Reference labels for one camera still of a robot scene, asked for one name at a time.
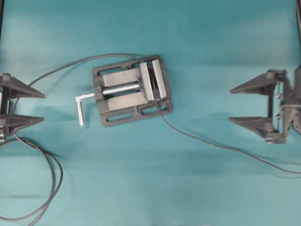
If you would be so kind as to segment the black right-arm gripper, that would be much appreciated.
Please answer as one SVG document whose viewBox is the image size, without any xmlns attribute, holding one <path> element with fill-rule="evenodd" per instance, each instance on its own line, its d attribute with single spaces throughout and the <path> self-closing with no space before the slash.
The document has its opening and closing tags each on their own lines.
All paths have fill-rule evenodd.
<svg viewBox="0 0 301 226">
<path fill-rule="evenodd" d="M 264 138 L 270 144 L 284 144 L 290 128 L 298 134 L 301 133 L 301 69 L 294 71 L 294 87 L 286 76 L 286 70 L 268 70 L 259 76 L 233 88 L 231 94 L 252 93 L 268 96 L 276 85 L 283 84 L 283 94 L 277 94 L 282 98 L 280 113 L 277 119 L 282 120 L 282 132 L 276 131 L 271 117 L 229 117 L 229 120 L 237 125 L 247 128 Z"/>
</svg>

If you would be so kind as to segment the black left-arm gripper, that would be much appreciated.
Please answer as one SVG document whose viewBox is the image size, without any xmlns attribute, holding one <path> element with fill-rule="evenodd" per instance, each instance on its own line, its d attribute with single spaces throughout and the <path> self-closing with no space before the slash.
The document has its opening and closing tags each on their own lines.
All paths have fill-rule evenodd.
<svg viewBox="0 0 301 226">
<path fill-rule="evenodd" d="M 45 95 L 29 85 L 12 77 L 9 73 L 0 74 L 0 142 L 6 141 L 21 129 L 43 122 L 42 117 L 8 114 L 9 99 L 20 97 L 45 98 Z"/>
</svg>

